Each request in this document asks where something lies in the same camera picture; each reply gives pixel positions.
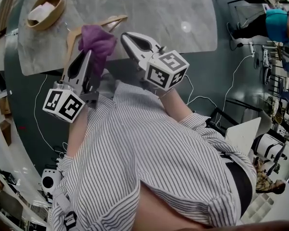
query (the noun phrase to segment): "floor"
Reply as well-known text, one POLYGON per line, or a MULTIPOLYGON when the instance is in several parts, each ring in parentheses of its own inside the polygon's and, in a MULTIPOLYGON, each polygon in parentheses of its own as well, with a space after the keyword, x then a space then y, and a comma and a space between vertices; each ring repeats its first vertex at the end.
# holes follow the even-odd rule
MULTIPOLYGON (((237 68, 240 61, 250 54, 248 46, 236 49, 235 51, 231 51, 229 48, 229 34, 226 30, 226 22, 231 21, 235 24, 240 18, 240 15, 238 15, 237 12, 240 9, 235 9, 235 6, 245 6, 245 4, 238 2, 238 4, 234 4, 235 6, 233 4, 228 6, 227 1, 230 0, 217 0, 217 2, 213 0, 218 28, 217 50, 214 52, 188 53, 183 55, 190 63, 187 74, 194 86, 194 92, 191 99, 199 95, 209 97, 220 108, 223 107, 225 94, 231 87, 234 70, 237 68)), ((18 27, 17 16, 19 16, 20 8, 21 2, 14 7, 7 33, 18 27)), ((254 13, 254 11, 258 9, 258 7, 252 7, 247 8, 246 10, 250 13, 254 13)), ((23 76, 19 65, 18 53, 17 50, 15 50, 17 49, 17 40, 15 40, 15 36, 9 36, 6 40, 4 62, 8 90, 13 91, 12 94, 9 93, 9 100, 11 100, 12 103, 11 109, 13 110, 14 120, 23 144, 38 172, 41 173, 45 168, 45 164, 53 163, 51 157, 57 157, 42 140, 33 116, 34 100, 40 85, 45 79, 45 75, 23 76)), ((263 38, 256 38, 255 40, 265 41, 263 38)), ((261 59, 261 48, 258 48, 257 51, 259 52, 261 59)), ((129 78, 129 75, 125 74, 119 76, 119 73, 116 72, 116 69, 119 67, 125 68, 125 73, 129 73, 129 71, 132 70, 130 61, 120 60, 108 62, 107 64, 107 68, 110 72, 123 81, 128 81, 130 83, 131 78, 129 78)), ((58 77, 48 77, 41 90, 40 97, 46 95, 48 89, 52 87, 53 82, 57 79, 58 77)), ((266 90, 262 85, 261 79, 261 68, 255 69, 254 59, 251 57, 247 58, 236 72, 234 86, 227 97, 237 98, 247 103, 257 105, 258 97, 263 97, 266 90)), ((178 88, 178 91, 182 98, 187 101, 191 92, 191 87, 187 79, 184 81, 185 83, 178 88)), ((40 130, 51 146, 61 146, 63 141, 67 141, 68 125, 43 112, 40 108, 42 103, 42 98, 37 98, 36 117, 39 121, 40 130)), ((190 104, 190 107, 200 114, 207 116, 210 115, 214 109, 214 105, 211 104, 209 100, 200 98, 190 104)), ((243 109, 234 105, 226 105, 225 111, 226 113, 231 114, 238 122, 243 114, 243 109)))

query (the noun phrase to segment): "table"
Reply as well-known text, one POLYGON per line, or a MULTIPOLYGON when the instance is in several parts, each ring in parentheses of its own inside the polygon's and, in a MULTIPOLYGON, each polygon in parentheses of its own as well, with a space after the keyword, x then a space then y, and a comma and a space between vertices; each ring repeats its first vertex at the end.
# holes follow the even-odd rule
MULTIPOLYGON (((113 31, 118 38, 123 32, 134 31, 153 37, 168 50, 180 53, 217 48, 212 0, 66 0, 66 9, 60 19, 41 32, 26 26, 27 15, 35 1, 24 1, 18 25, 19 60, 26 76, 64 67, 66 24, 73 29, 119 14, 129 18, 113 31)), ((118 40, 109 59, 123 58, 128 56, 118 40)))

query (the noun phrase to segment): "white box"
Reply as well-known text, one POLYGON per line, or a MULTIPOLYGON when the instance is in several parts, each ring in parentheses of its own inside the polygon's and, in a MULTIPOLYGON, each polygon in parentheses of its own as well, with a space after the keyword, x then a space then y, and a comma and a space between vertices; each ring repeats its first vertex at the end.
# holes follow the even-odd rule
POLYGON ((145 80, 163 90, 180 83, 189 63, 177 52, 170 51, 147 62, 145 80))
POLYGON ((43 111, 72 123, 84 105, 85 102, 71 90, 50 89, 43 105, 43 111))

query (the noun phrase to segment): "teal shirt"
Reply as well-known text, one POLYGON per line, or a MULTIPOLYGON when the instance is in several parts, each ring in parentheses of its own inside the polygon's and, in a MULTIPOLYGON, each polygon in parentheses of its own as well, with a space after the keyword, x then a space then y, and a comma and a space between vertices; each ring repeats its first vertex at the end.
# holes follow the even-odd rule
POLYGON ((287 37, 287 12, 281 9, 266 11, 266 31, 269 39, 277 42, 289 42, 287 37))

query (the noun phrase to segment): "sneaker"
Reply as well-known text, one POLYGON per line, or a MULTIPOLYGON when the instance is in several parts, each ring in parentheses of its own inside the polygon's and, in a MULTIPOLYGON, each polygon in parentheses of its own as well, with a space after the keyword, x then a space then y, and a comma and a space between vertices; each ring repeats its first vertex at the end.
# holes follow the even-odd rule
POLYGON ((236 28, 237 28, 237 30, 241 30, 242 29, 242 25, 241 25, 240 22, 237 23, 236 28))
POLYGON ((236 38, 233 37, 233 33, 234 33, 234 28, 230 25, 229 22, 227 22, 227 30, 228 30, 228 33, 230 35, 230 37, 235 40, 236 38))

